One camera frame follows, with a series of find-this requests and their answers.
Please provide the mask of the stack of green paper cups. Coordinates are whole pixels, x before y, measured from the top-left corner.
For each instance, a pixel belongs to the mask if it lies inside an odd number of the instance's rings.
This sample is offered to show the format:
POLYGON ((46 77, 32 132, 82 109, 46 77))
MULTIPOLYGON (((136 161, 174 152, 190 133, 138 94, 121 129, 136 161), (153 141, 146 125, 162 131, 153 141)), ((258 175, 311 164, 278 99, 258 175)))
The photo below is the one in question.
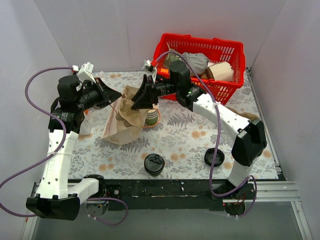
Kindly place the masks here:
POLYGON ((152 109, 149 109, 145 119, 145 125, 147 127, 154 126, 159 120, 159 108, 157 105, 154 105, 152 109))

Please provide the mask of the beige paper bag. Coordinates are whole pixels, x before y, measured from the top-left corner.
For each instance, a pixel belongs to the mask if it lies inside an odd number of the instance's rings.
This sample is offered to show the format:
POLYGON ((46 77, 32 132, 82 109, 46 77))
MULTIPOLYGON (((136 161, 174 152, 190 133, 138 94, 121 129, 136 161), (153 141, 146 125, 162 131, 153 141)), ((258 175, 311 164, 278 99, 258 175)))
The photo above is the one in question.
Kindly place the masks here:
POLYGON ((122 97, 117 99, 111 106, 114 110, 109 114, 101 139, 116 145, 125 145, 138 139, 145 126, 147 113, 158 113, 158 106, 151 109, 132 110, 132 98, 138 88, 125 86, 122 97))

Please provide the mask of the black plastic cup lid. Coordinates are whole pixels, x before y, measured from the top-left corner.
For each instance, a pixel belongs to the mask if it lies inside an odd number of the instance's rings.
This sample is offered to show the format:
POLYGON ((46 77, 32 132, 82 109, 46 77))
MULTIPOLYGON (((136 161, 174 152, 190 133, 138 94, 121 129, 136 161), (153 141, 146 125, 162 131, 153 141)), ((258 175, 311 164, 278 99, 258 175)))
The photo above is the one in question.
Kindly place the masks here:
POLYGON ((156 153, 151 153, 144 159, 144 169, 146 172, 162 172, 164 167, 165 160, 156 153))

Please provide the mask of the green paper coffee cup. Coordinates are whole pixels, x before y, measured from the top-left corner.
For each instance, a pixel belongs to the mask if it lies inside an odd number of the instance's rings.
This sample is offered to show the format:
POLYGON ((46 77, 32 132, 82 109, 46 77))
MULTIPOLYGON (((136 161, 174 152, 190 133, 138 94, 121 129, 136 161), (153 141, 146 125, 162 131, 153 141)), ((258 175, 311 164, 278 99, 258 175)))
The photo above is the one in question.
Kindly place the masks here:
POLYGON ((148 171, 147 173, 152 177, 157 177, 161 174, 160 171, 156 171, 156 172, 148 171))

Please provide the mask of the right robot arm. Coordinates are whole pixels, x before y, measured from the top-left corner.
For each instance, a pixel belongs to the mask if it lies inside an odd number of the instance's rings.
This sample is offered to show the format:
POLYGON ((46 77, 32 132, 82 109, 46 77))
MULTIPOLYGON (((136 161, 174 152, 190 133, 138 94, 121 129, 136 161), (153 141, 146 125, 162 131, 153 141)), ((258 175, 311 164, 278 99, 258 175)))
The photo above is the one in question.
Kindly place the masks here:
POLYGON ((231 155, 235 163, 227 180, 227 195, 237 199, 245 192, 242 184, 249 176, 254 161, 267 146, 264 123, 250 120, 213 101, 210 94, 191 82, 190 70, 183 61, 174 61, 169 68, 169 78, 157 77, 155 63, 145 61, 143 81, 131 99, 132 110, 152 109, 158 98, 175 94, 178 103, 220 126, 234 141, 231 155))

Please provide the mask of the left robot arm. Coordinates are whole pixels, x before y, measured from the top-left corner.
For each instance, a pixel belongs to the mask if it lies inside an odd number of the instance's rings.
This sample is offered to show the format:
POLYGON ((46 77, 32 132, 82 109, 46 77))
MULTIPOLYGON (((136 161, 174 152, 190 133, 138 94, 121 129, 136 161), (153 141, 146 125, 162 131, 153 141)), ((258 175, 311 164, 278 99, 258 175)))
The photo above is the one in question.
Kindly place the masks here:
POLYGON ((26 208, 38 217, 73 221, 81 204, 89 198, 101 200, 107 189, 104 178, 89 174, 68 186, 72 153, 79 135, 90 134, 85 111, 103 109, 121 97, 99 77, 80 80, 76 75, 62 77, 57 85, 58 98, 51 106, 48 156, 42 178, 34 196, 27 198, 26 208))

